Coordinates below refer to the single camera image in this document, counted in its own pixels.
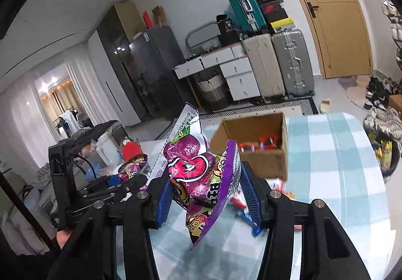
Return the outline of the person's left hand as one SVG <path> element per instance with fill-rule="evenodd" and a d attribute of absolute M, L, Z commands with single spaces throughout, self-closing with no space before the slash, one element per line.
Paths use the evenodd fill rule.
<path fill-rule="evenodd" d="M 61 231 L 57 232 L 56 240 L 61 249 L 66 244 L 66 242 L 69 239 L 69 237 L 71 236 L 72 232 L 73 231 L 69 230 L 69 229 L 65 229 L 65 230 L 61 230 Z"/>

